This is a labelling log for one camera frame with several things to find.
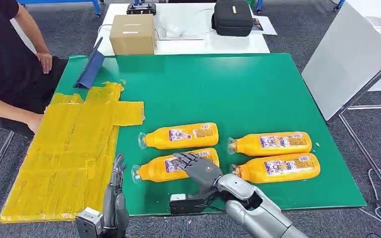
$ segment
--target person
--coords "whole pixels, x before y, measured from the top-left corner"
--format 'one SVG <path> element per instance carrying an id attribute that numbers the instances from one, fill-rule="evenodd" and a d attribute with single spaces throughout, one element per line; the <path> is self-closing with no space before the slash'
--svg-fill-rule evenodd
<path id="1" fill-rule="evenodd" d="M 22 41 L 15 19 L 37 53 Z M 67 60 L 53 57 L 33 17 L 16 0 L 0 0 L 0 126 L 33 138 Z"/>

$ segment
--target plastic bottle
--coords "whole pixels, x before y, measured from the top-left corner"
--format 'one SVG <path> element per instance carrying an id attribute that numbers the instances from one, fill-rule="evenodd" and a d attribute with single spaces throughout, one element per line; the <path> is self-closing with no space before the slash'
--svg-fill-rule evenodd
<path id="1" fill-rule="evenodd" d="M 320 172 L 319 161 L 311 153 L 278 155 L 231 165 L 230 172 L 253 183 L 284 182 L 310 179 Z"/>
<path id="2" fill-rule="evenodd" d="M 310 152 L 312 141 L 305 132 L 277 132 L 249 134 L 240 139 L 229 138 L 230 155 L 243 153 L 249 156 L 271 156 Z"/>
<path id="3" fill-rule="evenodd" d="M 192 150 L 199 156 L 211 160 L 215 165 L 220 166 L 217 151 L 213 148 Z M 148 164 L 132 167 L 132 180 L 140 182 L 142 180 L 150 180 L 153 182 L 165 182 L 176 179 L 188 178 L 185 171 L 174 166 L 171 161 L 174 160 L 173 155 L 161 156 L 151 160 Z"/>
<path id="4" fill-rule="evenodd" d="M 218 129 L 212 122 L 163 127 L 153 133 L 141 132 L 138 143 L 141 149 L 148 146 L 161 150 L 213 146 L 218 143 Z"/>

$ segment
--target green tabletop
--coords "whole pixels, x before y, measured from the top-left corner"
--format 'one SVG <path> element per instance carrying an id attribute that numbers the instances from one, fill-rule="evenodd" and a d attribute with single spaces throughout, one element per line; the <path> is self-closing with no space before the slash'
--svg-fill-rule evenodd
<path id="1" fill-rule="evenodd" d="M 69 59 L 57 92 L 86 96 L 87 90 L 72 87 L 86 62 L 87 57 Z M 366 206 L 289 54 L 108 57 L 94 85 L 121 80 L 126 81 L 121 100 L 143 101 L 146 116 L 143 125 L 119 130 L 117 153 L 123 152 L 128 167 L 124 193 L 131 215 L 169 214 L 171 194 L 198 192 L 197 185 L 189 178 L 133 183 L 130 174 L 133 165 L 191 150 L 141 150 L 138 134 L 164 126 L 199 122 L 218 125 L 220 137 L 214 148 L 225 173 L 230 164 L 240 165 L 253 158 L 243 154 L 228 155 L 228 137 L 281 131 L 305 131 L 310 135 L 314 144 L 312 153 L 321 167 L 317 177 L 256 184 L 281 209 Z M 213 205 L 224 207 L 220 200 Z"/>

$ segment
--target black carrying case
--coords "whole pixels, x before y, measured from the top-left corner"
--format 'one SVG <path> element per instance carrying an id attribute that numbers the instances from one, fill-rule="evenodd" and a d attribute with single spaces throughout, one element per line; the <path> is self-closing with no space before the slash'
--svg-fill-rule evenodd
<path id="1" fill-rule="evenodd" d="M 219 0 L 211 18 L 212 29 L 221 36 L 247 36 L 252 30 L 252 13 L 246 0 Z"/>

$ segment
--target yellow taped area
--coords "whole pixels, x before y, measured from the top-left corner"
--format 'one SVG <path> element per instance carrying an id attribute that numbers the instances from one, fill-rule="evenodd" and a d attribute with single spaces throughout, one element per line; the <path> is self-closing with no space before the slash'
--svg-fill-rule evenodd
<path id="1" fill-rule="evenodd" d="M 123 87 L 55 94 L 0 214 L 0 222 L 70 221 L 102 211 L 119 127 L 142 124 L 143 102 L 119 102 Z"/>

